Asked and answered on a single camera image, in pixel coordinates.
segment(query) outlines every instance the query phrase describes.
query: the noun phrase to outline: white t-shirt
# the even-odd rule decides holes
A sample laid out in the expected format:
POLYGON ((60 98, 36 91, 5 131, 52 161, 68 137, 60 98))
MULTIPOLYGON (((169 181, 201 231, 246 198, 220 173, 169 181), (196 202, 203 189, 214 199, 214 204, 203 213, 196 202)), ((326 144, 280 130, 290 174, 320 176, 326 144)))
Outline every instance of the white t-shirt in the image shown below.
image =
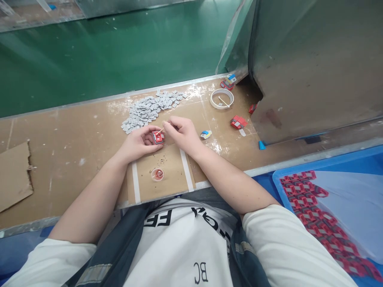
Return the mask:
MULTIPOLYGON (((236 219, 228 212, 173 199, 144 222, 127 286, 232 286, 228 248, 236 219)), ((243 229, 271 286, 356 286, 287 209, 248 213, 243 229)), ((4 285, 60 287, 94 254, 93 244, 46 239, 4 285)))

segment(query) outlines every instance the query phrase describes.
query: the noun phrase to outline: glue cup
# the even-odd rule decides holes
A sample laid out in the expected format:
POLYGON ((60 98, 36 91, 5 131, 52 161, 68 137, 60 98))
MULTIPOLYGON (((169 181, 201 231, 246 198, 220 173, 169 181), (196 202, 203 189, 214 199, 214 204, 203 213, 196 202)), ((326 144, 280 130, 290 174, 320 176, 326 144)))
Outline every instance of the glue cup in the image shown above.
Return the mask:
POLYGON ((156 168, 152 170, 152 179, 154 181, 161 181, 164 178, 164 171, 162 169, 156 168))

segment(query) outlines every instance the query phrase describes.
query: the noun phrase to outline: hand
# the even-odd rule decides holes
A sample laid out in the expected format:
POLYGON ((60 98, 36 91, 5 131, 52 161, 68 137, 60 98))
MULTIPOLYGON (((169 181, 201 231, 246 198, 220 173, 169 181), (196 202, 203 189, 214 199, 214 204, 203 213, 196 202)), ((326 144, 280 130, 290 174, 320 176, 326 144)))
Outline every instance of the hand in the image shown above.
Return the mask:
POLYGON ((161 128, 157 126, 144 126, 134 130, 128 135, 114 157, 123 164, 128 164, 148 153, 158 151, 163 145, 155 145, 153 143, 152 131, 155 130, 161 130, 161 128))
POLYGON ((169 121, 162 122, 162 125, 176 145, 191 157, 196 156, 205 147, 190 119, 171 116, 169 121))

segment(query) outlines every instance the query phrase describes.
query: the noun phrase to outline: green surface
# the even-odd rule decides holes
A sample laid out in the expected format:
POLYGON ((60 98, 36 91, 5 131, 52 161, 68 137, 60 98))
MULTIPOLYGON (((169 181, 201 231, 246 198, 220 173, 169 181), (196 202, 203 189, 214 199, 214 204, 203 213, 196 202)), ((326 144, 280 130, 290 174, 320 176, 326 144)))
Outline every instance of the green surface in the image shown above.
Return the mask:
POLYGON ((239 2, 199 0, 2 33, 0 117, 213 75, 239 2))

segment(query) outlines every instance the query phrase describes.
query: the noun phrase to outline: wrist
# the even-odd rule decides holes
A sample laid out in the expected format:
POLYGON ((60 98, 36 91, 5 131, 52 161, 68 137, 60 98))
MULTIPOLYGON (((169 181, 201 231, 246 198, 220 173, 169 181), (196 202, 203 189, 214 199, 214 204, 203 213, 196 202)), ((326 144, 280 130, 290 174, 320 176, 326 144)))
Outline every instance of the wrist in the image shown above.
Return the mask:
POLYGON ((198 161, 202 160, 205 157, 207 150, 210 149, 203 143, 200 143, 199 145, 193 148, 192 152, 189 153, 189 155, 198 163, 198 161))
POLYGON ((117 168, 125 168, 128 166, 128 164, 130 162, 132 162, 132 160, 129 159, 129 157, 127 156, 122 156, 121 154, 119 154, 119 152, 116 152, 110 159, 109 161, 111 165, 117 167, 117 168))

